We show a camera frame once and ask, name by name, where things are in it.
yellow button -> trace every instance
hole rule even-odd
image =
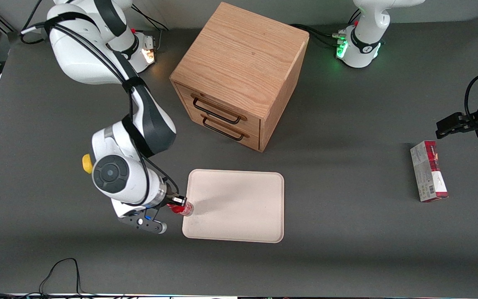
[[[93,169],[93,164],[91,163],[91,157],[89,154],[82,156],[82,168],[88,174],[91,174],[91,170]]]

drawer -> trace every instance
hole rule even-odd
[[[246,145],[256,151],[259,150],[258,135],[241,131],[236,127],[233,127],[227,123],[220,121],[219,119],[213,118],[210,115],[206,115],[204,113],[192,114],[191,119],[195,123],[203,125],[204,127],[207,127],[207,129],[215,131],[218,134],[224,135],[231,140],[237,141],[238,143]]]
[[[233,112],[232,108],[216,104],[214,100],[210,100],[202,93],[193,91],[183,85],[176,84],[176,87],[180,92],[184,105],[189,109],[190,115],[193,115],[193,111],[196,114],[210,115],[230,127],[236,127],[239,131],[259,136],[260,121],[258,118],[246,113]]]

beige tray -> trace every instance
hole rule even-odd
[[[184,236],[277,243],[283,239],[284,180],[275,172],[195,169],[189,174]]]

gray table surface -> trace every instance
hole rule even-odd
[[[338,26],[324,27],[330,31]],[[154,157],[186,189],[197,168],[279,172],[278,244],[190,240],[119,223],[82,171],[91,135],[127,113],[116,85],[60,70],[47,44],[13,45],[0,79],[0,292],[32,292],[75,257],[95,293],[334,297],[478,297],[478,140],[438,142],[450,198],[417,198],[409,149],[463,107],[478,74],[478,19],[394,24],[365,69],[311,43],[296,91],[264,153],[192,123],[168,80],[197,30],[163,34],[142,77],[178,138]],[[478,104],[478,83],[472,93]],[[73,292],[61,265],[48,292]]]

box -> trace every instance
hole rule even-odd
[[[436,141],[423,141],[410,149],[418,184],[419,201],[434,202],[448,197],[446,184],[438,167]]]
[[[263,152],[308,42],[303,30],[222,2],[170,80],[192,121]]]

